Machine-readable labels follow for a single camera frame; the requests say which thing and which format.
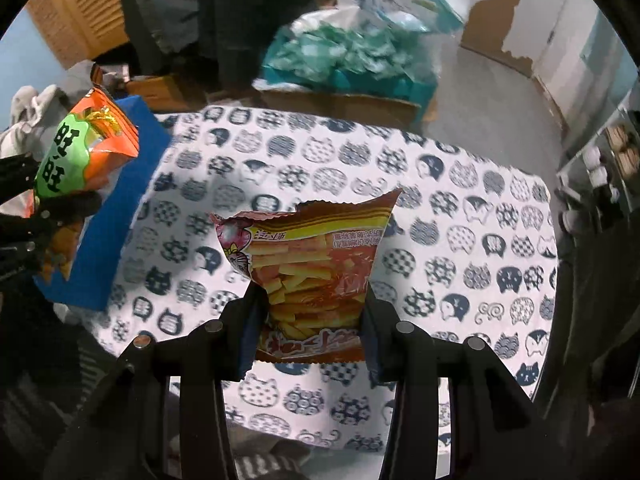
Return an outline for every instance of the floor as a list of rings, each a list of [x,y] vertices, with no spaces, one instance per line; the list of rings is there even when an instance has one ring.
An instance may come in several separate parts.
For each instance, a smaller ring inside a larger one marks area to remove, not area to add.
[[[437,97],[438,120],[424,133],[539,175],[552,192],[551,211],[557,218],[560,203],[553,190],[562,157],[560,126],[533,83],[479,54],[451,49],[443,60]],[[554,225],[560,239],[557,221]],[[363,480],[378,478],[381,466],[379,455],[316,449],[303,471],[312,480]],[[440,455],[436,477],[448,472],[449,456]]]

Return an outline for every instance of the orange snack bag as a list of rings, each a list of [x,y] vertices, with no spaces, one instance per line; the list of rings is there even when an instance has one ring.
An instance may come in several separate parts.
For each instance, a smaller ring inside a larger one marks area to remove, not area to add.
[[[269,295],[256,358],[363,360],[360,313],[378,243],[400,193],[360,204],[306,202],[292,213],[214,216],[229,262]]]
[[[104,200],[117,181],[118,168],[138,156],[138,130],[111,99],[93,88],[58,126],[33,187],[33,214],[41,198],[99,190]],[[59,268],[65,279],[78,250],[84,221],[60,228],[44,255],[42,276],[50,282]]]

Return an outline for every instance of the table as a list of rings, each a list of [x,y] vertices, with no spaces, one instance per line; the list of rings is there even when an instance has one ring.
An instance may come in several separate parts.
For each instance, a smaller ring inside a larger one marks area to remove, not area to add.
[[[370,278],[376,295],[435,337],[483,338],[533,395],[557,265],[539,177],[407,132],[303,114],[209,106],[165,123],[175,123],[174,140],[132,224],[108,310],[92,322],[107,350],[119,354],[139,332],[185,335],[243,295],[248,281],[224,257],[209,213],[362,202],[403,186]],[[226,415],[315,446],[378,452],[394,388],[375,384],[364,363],[256,362],[225,385]],[[447,452],[446,380],[439,393]],[[318,410],[305,410],[312,397]]]

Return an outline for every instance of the louvered door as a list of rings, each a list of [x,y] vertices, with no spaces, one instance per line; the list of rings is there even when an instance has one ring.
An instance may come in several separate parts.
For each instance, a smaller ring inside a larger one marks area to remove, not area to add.
[[[120,0],[29,0],[27,9],[65,68],[129,41]]]

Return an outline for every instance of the plastic bag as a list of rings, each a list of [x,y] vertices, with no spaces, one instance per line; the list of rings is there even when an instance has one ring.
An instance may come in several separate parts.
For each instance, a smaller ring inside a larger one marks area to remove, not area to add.
[[[376,249],[400,193],[360,204],[307,202],[293,213],[214,216],[229,262],[269,295],[258,359],[363,359],[360,314]]]
[[[138,130],[99,88],[80,99],[58,126],[33,187],[29,213],[41,198],[98,190],[104,200],[121,166],[138,156]],[[60,228],[44,255],[42,276],[50,282],[58,268],[68,280],[82,228],[89,219]]]

